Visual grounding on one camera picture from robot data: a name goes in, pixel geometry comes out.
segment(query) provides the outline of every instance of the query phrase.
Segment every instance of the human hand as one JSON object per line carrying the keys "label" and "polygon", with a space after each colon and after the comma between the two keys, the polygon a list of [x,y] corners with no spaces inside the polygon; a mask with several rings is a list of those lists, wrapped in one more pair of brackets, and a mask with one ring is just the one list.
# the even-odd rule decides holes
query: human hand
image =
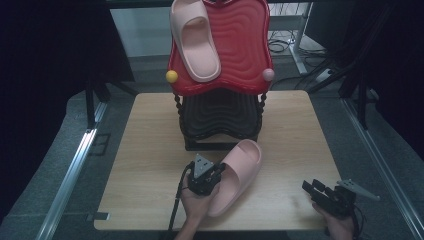
{"label": "human hand", "polygon": [[[187,185],[188,178],[187,176],[185,176],[183,180],[183,186]],[[199,196],[190,191],[190,189],[183,188],[181,193],[181,201],[183,203],[184,210],[186,213],[186,221],[191,221],[192,224],[196,225],[200,224],[200,222],[205,218],[209,210],[209,206],[212,199],[219,191],[219,185],[220,183],[215,185],[212,193],[209,196]]]}
{"label": "human hand", "polygon": [[322,209],[318,204],[312,203],[312,207],[324,216],[325,221],[327,222],[328,231],[330,232],[331,239],[334,240],[352,240],[354,225],[352,217],[348,217],[344,220],[340,220],[324,209]]}

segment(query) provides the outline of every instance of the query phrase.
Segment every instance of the yellow ball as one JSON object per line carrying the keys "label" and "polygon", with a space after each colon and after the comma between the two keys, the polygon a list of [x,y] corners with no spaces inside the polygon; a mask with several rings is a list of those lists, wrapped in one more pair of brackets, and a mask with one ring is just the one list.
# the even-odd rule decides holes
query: yellow ball
{"label": "yellow ball", "polygon": [[178,74],[177,74],[177,72],[176,72],[176,71],[174,71],[174,70],[169,70],[169,71],[166,73],[166,81],[168,81],[169,83],[174,83],[174,82],[176,82],[176,81],[177,81],[177,79],[178,79]]}

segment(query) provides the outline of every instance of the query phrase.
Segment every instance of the black cable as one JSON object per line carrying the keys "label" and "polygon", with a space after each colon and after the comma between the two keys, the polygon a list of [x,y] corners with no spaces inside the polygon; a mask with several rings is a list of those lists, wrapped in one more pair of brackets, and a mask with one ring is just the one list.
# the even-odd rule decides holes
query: black cable
{"label": "black cable", "polygon": [[181,175],[180,182],[178,183],[177,193],[175,194],[174,209],[172,209],[171,219],[169,220],[168,231],[166,232],[164,240],[171,240],[172,228],[174,226],[174,221],[175,221],[175,215],[177,214],[178,205],[180,204],[181,192],[183,190],[183,181],[187,171],[191,169],[193,166],[194,166],[194,162],[190,162],[190,164],[188,164],[184,168],[183,174]]}

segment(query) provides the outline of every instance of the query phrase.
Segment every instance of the desk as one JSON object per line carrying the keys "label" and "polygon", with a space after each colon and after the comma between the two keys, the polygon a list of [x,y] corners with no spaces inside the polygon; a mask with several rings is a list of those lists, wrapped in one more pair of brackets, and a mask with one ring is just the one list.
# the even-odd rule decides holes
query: desk
{"label": "desk", "polygon": [[[258,144],[263,167],[252,185],[222,216],[207,218],[199,230],[306,230],[324,226],[301,188],[316,178],[340,179],[334,160],[304,91],[271,91]],[[179,178],[196,152],[184,149],[170,93],[141,94],[132,112],[95,220],[98,230],[166,230]],[[200,152],[211,161],[228,151]],[[174,228],[185,219],[180,204]]]}

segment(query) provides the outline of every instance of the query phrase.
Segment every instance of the pink ball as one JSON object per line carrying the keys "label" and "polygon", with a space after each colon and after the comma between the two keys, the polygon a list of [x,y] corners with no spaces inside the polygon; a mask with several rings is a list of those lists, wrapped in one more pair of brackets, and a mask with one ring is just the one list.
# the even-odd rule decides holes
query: pink ball
{"label": "pink ball", "polygon": [[275,76],[274,70],[267,68],[262,72],[262,76],[264,77],[265,81],[272,81]]}

